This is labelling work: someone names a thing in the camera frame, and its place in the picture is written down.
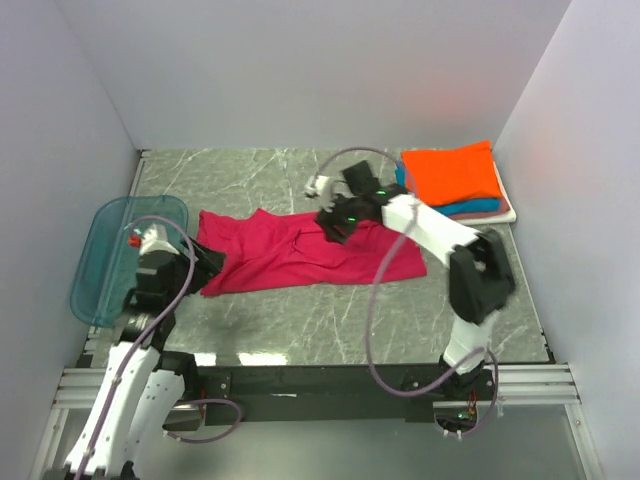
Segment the pink t-shirt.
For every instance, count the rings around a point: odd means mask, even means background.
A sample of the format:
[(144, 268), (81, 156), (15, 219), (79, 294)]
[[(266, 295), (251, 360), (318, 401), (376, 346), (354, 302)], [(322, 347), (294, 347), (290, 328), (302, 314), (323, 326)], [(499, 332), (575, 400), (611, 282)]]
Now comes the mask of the pink t-shirt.
[(226, 255), (204, 296), (320, 283), (366, 285), (374, 281), (399, 234), (375, 222), (360, 223), (344, 245), (330, 243), (314, 214), (275, 215), (257, 209), (237, 219), (201, 211), (196, 240)]

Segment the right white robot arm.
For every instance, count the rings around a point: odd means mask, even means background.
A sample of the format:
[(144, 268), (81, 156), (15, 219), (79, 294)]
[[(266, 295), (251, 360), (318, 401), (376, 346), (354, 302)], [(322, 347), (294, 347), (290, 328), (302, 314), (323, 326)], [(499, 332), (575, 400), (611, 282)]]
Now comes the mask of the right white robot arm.
[(427, 250), (447, 269), (453, 326), (439, 377), (423, 387), (400, 390), (388, 385), (374, 365), (369, 371), (380, 387), (398, 397), (435, 390), (452, 399), (464, 397), (480, 377), (491, 354), (493, 327), (516, 289), (501, 236), (446, 217), (402, 185), (381, 184), (366, 161), (343, 170), (340, 179), (316, 173), (307, 181), (305, 194), (318, 200), (315, 221), (329, 242), (345, 243), (364, 220), (398, 233), (374, 276), (375, 285), (407, 241)]

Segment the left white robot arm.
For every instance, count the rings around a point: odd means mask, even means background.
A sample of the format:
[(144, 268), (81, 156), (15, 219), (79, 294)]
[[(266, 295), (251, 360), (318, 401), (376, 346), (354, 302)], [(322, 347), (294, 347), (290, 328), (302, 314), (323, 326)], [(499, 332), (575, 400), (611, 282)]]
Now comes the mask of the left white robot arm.
[(221, 252), (185, 241), (179, 251), (154, 232), (144, 234), (135, 284), (123, 302), (129, 323), (110, 347), (97, 396), (62, 467), (46, 479), (136, 479), (144, 447), (180, 402), (200, 402), (195, 358), (168, 351), (175, 310), (223, 268)]

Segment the teal transparent plastic bin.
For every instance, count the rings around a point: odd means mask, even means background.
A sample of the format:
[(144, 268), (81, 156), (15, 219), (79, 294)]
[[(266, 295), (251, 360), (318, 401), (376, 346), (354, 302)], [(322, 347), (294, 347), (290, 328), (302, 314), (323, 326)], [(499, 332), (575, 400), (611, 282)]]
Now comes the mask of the teal transparent plastic bin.
[(115, 325), (127, 293), (136, 285), (138, 251), (128, 238), (152, 224), (137, 220), (148, 215), (169, 219), (182, 229), (188, 226), (186, 204), (171, 195), (116, 198), (94, 216), (70, 296), (71, 311), (81, 322), (98, 328)]

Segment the folded orange t-shirt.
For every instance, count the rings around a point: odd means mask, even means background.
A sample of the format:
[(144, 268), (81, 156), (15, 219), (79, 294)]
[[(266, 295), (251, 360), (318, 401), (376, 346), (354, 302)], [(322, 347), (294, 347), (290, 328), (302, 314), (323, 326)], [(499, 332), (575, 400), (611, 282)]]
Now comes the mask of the folded orange t-shirt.
[(401, 161), (407, 188), (429, 206), (502, 198), (488, 140), (449, 150), (404, 151)]

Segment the folded blue t-shirt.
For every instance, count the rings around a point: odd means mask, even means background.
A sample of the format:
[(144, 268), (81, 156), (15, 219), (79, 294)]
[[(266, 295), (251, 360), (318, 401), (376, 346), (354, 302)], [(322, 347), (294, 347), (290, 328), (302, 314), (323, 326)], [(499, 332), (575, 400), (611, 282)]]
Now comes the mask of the folded blue t-shirt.
[(499, 208), (500, 198), (477, 198), (441, 206), (433, 206), (439, 213), (451, 217), (460, 213), (495, 212)]

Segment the folded mauve t-shirt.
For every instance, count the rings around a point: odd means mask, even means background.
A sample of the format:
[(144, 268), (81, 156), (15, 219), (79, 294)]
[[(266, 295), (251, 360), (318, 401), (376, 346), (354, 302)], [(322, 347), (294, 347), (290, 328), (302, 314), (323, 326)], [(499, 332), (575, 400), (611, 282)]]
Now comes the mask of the folded mauve t-shirt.
[(495, 212), (474, 212), (474, 213), (460, 213), (451, 216), (451, 219), (456, 220), (464, 224), (464, 221), (467, 219), (478, 218), (481, 216), (495, 215), (498, 212), (502, 213), (507, 210), (508, 207), (505, 205), (503, 197), (499, 199), (499, 208)]

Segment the folded white t-shirt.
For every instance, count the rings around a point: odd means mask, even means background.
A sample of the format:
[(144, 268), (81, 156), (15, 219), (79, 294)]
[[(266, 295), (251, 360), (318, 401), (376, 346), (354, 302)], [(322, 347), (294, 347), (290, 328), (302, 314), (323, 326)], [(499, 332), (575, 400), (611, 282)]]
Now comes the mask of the folded white t-shirt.
[(514, 223), (517, 220), (516, 210), (509, 199), (509, 196), (507, 194), (506, 188), (502, 181), (497, 165), (494, 165), (494, 170), (495, 170), (495, 174), (496, 174), (496, 178), (498, 180), (499, 186), (501, 188), (501, 193), (502, 193), (504, 203), (508, 207), (508, 209), (502, 213), (498, 212), (495, 215), (488, 215), (488, 216), (481, 216), (473, 219), (467, 219), (464, 221), (465, 225), (475, 226), (475, 225), (490, 225), (490, 224), (509, 224), (509, 223)]

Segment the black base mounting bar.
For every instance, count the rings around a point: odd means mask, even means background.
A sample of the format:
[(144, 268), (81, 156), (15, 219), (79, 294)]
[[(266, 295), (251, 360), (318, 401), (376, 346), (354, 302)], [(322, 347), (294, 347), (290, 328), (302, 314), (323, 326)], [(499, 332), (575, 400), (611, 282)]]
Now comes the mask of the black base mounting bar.
[(489, 401), (495, 392), (491, 371), (477, 369), (473, 380), (448, 379), (411, 397), (379, 386), (365, 365), (211, 366), (186, 374), (180, 402), (228, 399), (246, 422), (403, 419), (432, 423), (438, 402), (467, 405)]

